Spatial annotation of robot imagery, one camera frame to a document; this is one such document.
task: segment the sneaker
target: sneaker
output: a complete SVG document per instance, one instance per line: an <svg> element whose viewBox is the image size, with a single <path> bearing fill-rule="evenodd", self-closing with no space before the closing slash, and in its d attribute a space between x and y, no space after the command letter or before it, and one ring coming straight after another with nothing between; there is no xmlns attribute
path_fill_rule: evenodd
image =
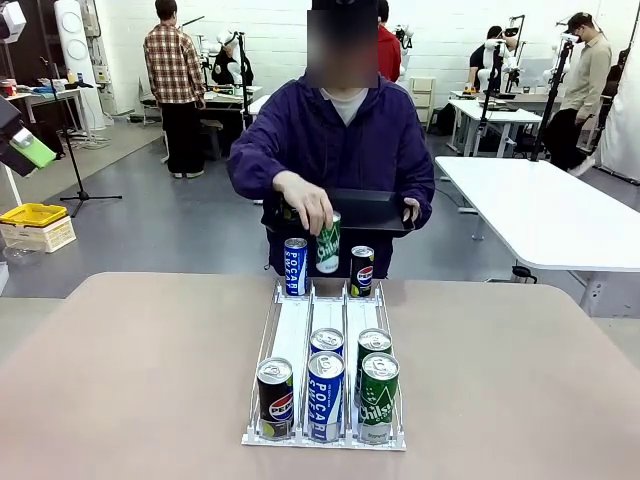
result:
<svg viewBox="0 0 640 480"><path fill-rule="evenodd" d="M595 158L587 157L585 161L582 162L580 165L578 165L576 168L572 168L571 170L569 170L569 173L574 177L581 177L582 175L587 173L587 171L591 167L595 166L595 164L596 164Z"/></svg>

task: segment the person in purple jacket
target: person in purple jacket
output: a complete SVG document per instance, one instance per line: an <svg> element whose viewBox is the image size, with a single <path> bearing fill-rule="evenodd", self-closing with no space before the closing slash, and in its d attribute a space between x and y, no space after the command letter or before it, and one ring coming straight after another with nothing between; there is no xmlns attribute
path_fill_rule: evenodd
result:
<svg viewBox="0 0 640 480"><path fill-rule="evenodd" d="M407 92L377 73L376 0L358 2L365 5L351 11L354 15L345 15L340 5L336 19L314 17L315 10L324 14L335 8L331 0L314 0L308 20L315 45L306 74L271 96L232 146L227 164L238 194L264 199L265 211L281 194L298 211L306 230L299 236L309 240L309 276L321 275L314 237L333 223L327 188L396 192L406 204L404 220L411 217L416 228L431 216L435 184L424 129ZM344 28L346 23L351 28ZM269 263L280 275L284 242L291 236L267 230ZM374 276L385 278L391 236L353 230L341 232L340 266L331 276L349 276L356 245L375 250Z"/></svg>

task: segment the person's left hand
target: person's left hand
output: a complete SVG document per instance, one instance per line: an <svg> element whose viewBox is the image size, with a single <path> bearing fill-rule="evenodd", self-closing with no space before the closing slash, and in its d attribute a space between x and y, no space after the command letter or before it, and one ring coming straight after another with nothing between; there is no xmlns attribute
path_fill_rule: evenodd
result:
<svg viewBox="0 0 640 480"><path fill-rule="evenodd" d="M420 203L415 198L405 198L404 203L409 205L410 208L404 209L404 215L402 216L402 221L406 222L411 218L411 221L415 223L415 221L422 215L422 210L420 210Z"/></svg>

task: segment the yellow crate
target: yellow crate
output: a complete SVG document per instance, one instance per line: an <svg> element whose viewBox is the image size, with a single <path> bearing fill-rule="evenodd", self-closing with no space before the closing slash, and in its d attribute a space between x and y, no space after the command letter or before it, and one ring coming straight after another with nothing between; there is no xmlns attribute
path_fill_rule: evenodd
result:
<svg viewBox="0 0 640 480"><path fill-rule="evenodd" d="M66 207L25 203L9 210L0 217L0 222L29 227L46 227L67 214Z"/></svg>
<svg viewBox="0 0 640 480"><path fill-rule="evenodd" d="M0 223L0 234L7 247L53 253L76 239L70 217L39 228Z"/></svg>

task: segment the purple jacket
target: purple jacket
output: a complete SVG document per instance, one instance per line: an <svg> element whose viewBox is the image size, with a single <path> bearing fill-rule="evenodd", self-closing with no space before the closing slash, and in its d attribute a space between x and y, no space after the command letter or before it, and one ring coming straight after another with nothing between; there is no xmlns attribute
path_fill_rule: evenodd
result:
<svg viewBox="0 0 640 480"><path fill-rule="evenodd" d="M397 192L420 202L421 228L431 216L435 190L433 164L424 129L407 92L382 77L369 89L356 117L346 127L330 101L307 85L306 76L290 81L262 107L251 127L233 144L229 176L237 193L273 205L273 177L291 170L322 188ZM315 269L315 241L304 232L267 232L269 260L283 275L286 238L296 234L309 243L309 275ZM349 253L355 245L375 250L374 275L387 275L392 238L384 234L342 231L340 268L349 276Z"/></svg>

